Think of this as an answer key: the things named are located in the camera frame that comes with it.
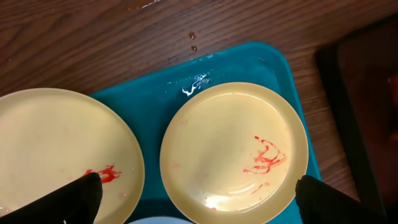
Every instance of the brown wood surface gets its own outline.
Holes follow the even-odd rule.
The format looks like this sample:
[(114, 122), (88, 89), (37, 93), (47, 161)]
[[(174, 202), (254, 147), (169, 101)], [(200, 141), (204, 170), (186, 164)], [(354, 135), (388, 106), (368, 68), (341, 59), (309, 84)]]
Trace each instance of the brown wood surface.
[(398, 1), (161, 0), (142, 6), (137, 0), (1, 0), (0, 96), (37, 87), (90, 94), (236, 44), (267, 42), (292, 67), (323, 181), (358, 198), (314, 52), (398, 12)]

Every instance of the table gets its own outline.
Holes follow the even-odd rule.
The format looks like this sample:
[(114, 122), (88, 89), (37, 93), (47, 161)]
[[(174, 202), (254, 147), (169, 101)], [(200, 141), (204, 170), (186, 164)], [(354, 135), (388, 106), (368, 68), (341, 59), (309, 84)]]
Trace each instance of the table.
[(323, 181), (358, 199), (314, 53), (396, 12), (395, 0), (2, 0), (0, 96), (38, 87), (90, 94), (266, 42), (292, 67)]

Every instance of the wood grain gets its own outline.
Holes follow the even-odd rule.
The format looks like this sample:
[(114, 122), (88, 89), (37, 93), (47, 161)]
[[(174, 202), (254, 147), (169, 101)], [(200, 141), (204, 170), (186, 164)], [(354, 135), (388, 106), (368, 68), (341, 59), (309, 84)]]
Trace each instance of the wood grain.
[(2, 0), (0, 96), (37, 87), (90, 94), (236, 44), (267, 42), (292, 67), (323, 181), (358, 199), (314, 53), (398, 12), (398, 1), (161, 0), (141, 7), (123, 0)]

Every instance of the tray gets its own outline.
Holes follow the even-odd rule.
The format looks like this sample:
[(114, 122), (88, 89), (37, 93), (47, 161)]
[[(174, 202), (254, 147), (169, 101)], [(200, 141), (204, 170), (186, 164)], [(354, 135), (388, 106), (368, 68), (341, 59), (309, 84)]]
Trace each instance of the tray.
[[(270, 45), (250, 42), (92, 94), (125, 120), (144, 155), (144, 191), (127, 222), (159, 215), (186, 219), (170, 201), (162, 184), (159, 169), (162, 138), (174, 114), (191, 97), (228, 82), (262, 85), (280, 94), (293, 106), (308, 136), (307, 174), (321, 179), (289, 64)], [(269, 223), (302, 223), (295, 200)]]

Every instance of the plate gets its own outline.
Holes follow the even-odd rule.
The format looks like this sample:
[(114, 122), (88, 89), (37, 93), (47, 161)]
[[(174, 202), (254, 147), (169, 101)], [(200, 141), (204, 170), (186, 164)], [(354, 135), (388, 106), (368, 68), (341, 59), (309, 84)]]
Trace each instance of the plate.
[(103, 182), (95, 223), (123, 223), (144, 185), (136, 137), (102, 103), (59, 89), (0, 98), (0, 213), (17, 210), (90, 172)]
[(185, 220), (172, 217), (151, 217), (143, 218), (129, 224), (191, 224)]
[(308, 142), (295, 110), (277, 93), (227, 83), (188, 101), (160, 152), (165, 189), (196, 223), (265, 223), (295, 197)]

